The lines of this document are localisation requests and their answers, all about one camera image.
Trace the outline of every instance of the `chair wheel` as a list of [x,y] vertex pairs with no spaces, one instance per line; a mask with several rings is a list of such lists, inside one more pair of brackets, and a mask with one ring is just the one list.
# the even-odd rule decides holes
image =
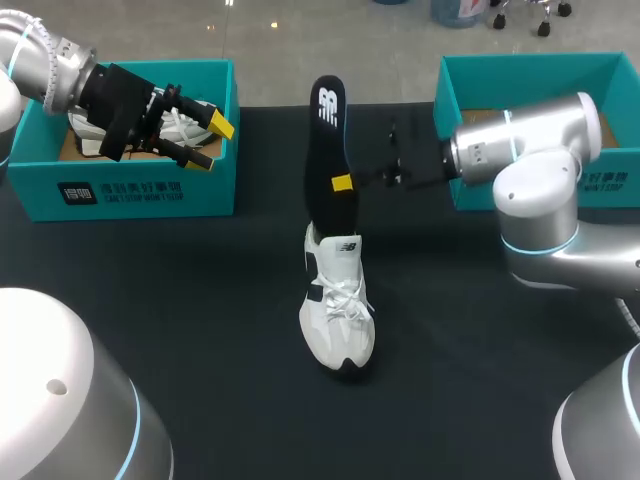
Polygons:
[[539,37],[548,37],[551,33],[551,24],[549,22],[542,22],[540,28],[538,28]]
[[507,25],[507,18],[499,13],[496,15],[496,19],[493,21],[493,28],[496,30],[502,30]]
[[561,17],[568,17],[571,15],[571,5],[568,3],[561,3],[558,5],[558,15]]

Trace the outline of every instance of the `new balance logo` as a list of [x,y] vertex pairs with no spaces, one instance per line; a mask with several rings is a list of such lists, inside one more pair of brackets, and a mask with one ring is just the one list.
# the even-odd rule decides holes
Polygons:
[[353,252],[356,249],[355,243],[343,243],[340,248],[341,252]]
[[318,110],[318,116],[325,122],[334,127],[338,127],[338,97],[333,90],[327,90],[322,87],[320,89],[320,97],[318,98],[320,109]]

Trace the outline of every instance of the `shoe tongue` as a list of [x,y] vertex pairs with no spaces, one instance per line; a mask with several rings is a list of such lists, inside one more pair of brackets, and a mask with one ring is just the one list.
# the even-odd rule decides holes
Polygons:
[[330,282],[360,280],[362,237],[326,237],[318,249],[320,271]]

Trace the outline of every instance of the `teal cardboard box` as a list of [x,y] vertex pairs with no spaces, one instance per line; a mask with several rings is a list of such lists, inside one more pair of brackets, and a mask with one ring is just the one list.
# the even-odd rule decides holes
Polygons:
[[[443,57],[434,120],[440,139],[465,110],[504,110],[586,92],[606,118],[615,145],[605,145],[579,184],[582,207],[640,207],[640,80],[624,53]],[[491,185],[451,182],[459,210],[494,208]]]
[[123,62],[123,68],[160,88],[224,110],[235,127],[222,140],[211,171],[180,168],[171,159],[60,161],[66,115],[47,116],[31,101],[18,127],[9,179],[34,222],[231,215],[235,198],[240,110],[230,60]]

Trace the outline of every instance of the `black tablecloth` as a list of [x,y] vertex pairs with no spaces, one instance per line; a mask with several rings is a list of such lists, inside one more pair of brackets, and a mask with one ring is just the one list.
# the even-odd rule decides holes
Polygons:
[[[407,165],[437,162],[431,108],[352,107],[352,161],[390,160],[393,117]],[[456,213],[446,187],[371,187],[375,364],[325,375],[298,324],[306,129],[305,108],[243,109],[233,218],[35,225],[5,182],[0,286],[85,320],[163,418],[176,479],[555,479],[557,408],[634,344],[613,301],[518,285],[495,217]]]

